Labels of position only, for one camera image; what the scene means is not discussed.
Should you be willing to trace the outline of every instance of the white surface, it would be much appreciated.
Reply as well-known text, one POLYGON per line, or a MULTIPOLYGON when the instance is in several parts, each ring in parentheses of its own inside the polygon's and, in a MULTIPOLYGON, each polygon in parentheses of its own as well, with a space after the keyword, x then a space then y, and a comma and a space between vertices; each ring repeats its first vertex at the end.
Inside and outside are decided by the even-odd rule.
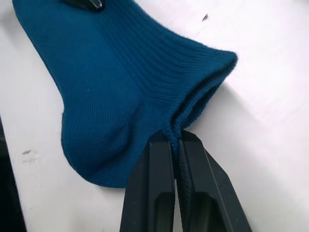
MULTIPOLYGON (((236 69, 190 130, 230 176, 253 232, 309 231, 309 1, 138 3, 181 35, 237 52, 236 69)), ((27 229, 116 232, 124 190, 87 183, 68 165, 62 111, 11 0, 2 0, 0 115, 27 229)), ((175 221, 180 232, 179 212, 175 221)))

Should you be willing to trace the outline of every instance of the sock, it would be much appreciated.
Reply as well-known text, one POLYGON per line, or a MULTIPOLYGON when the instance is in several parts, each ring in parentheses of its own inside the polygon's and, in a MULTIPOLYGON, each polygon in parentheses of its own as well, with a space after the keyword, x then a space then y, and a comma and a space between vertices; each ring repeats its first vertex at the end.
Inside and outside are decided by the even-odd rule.
POLYGON ((169 31, 133 0, 100 13, 61 0, 13 0, 19 22, 64 103, 61 143, 76 172, 122 188, 149 136, 168 136, 202 112, 237 56, 169 31))

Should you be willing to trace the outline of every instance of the dark spot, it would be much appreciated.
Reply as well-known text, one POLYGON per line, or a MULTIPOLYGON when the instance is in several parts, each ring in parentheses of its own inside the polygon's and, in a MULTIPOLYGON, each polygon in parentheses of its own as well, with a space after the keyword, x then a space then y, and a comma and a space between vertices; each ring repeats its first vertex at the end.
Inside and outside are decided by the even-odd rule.
POLYGON ((24 151, 22 154, 23 154, 23 155, 27 155, 27 154, 29 154, 31 151, 32 151, 32 150, 27 150, 27 151, 24 151))
POLYGON ((202 22, 205 21, 206 19, 208 19, 208 14, 206 14, 206 15, 203 17, 202 22))

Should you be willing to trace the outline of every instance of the teal sock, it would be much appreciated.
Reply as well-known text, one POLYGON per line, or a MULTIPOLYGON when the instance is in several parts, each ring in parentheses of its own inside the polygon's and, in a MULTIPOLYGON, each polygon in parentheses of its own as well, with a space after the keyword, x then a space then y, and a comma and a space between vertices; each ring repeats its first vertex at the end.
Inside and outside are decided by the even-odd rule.
POLYGON ((125 187, 150 135, 174 153, 237 56, 183 38, 133 0, 92 13, 61 0, 13 0, 64 102, 62 146, 86 180, 125 187))

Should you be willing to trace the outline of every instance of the blue sock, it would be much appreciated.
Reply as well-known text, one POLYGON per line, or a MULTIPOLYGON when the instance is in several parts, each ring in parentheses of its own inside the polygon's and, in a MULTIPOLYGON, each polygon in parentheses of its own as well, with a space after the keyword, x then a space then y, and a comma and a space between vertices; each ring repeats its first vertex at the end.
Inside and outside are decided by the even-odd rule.
POLYGON ((13 0, 16 15, 64 102, 62 147, 87 181, 125 187, 150 135, 177 153, 237 56, 183 38, 133 0, 92 13, 61 0, 13 0))

